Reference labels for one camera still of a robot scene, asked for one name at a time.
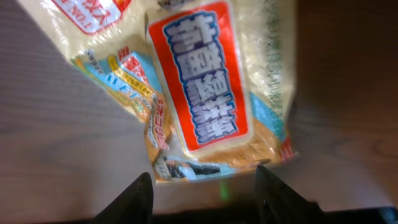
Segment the snack bag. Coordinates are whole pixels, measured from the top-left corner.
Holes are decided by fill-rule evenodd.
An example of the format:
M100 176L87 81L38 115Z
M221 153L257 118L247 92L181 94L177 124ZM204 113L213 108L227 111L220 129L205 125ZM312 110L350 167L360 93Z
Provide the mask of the snack bag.
M282 35L276 0L18 1L67 60L145 123L157 180L294 155L284 128L293 26Z

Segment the wooden table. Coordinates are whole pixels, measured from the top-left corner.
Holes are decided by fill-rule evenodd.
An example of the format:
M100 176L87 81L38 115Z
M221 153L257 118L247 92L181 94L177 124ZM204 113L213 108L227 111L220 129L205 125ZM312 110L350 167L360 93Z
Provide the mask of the wooden table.
M300 158L273 171L324 210L398 202L398 2L298 4ZM96 215L151 171L143 126L65 63L26 13L0 2L0 222ZM253 174L155 188L155 213L253 198ZM191 192L200 192L196 196Z

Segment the plastic package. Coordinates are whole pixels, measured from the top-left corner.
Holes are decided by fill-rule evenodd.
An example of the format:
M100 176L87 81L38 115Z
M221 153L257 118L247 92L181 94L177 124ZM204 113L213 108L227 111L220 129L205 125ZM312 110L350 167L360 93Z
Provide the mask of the plastic package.
M294 157L294 0L19 0L65 58L145 123L158 181Z

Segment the red label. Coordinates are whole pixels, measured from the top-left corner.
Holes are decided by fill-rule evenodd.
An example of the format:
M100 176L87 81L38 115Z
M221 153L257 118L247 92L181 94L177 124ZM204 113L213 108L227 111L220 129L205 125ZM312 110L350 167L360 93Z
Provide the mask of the red label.
M243 77L227 2L149 26L189 151L248 133Z
M96 32L122 18L131 0L52 0L85 34Z

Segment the wood grain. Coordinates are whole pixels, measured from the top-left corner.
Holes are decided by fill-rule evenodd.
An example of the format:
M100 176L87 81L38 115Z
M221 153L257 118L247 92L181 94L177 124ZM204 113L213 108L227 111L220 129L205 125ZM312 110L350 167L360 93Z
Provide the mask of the wood grain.
M300 157L273 171L324 210L398 203L396 12L393 0L299 1L289 126ZM13 0L0 2L0 68L0 223L92 217L152 173L142 124L65 63ZM167 184L155 188L154 209L253 193L253 174Z

